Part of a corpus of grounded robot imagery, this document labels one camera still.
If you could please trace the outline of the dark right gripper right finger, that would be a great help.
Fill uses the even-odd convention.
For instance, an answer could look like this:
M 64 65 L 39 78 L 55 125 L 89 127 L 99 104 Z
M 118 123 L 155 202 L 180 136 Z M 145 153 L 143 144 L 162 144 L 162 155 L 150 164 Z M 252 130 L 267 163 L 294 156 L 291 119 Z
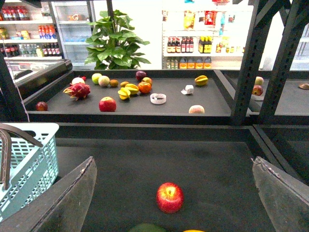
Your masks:
M 309 230 L 309 187 L 261 157 L 253 160 L 260 200 L 277 232 Z

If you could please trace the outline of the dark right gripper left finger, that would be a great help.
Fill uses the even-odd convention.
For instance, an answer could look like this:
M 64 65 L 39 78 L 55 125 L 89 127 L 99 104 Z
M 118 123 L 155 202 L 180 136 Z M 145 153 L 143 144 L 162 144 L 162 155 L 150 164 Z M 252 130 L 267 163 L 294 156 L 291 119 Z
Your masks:
M 89 209 L 97 177 L 87 158 L 45 193 L 0 224 L 2 232 L 79 232 Z

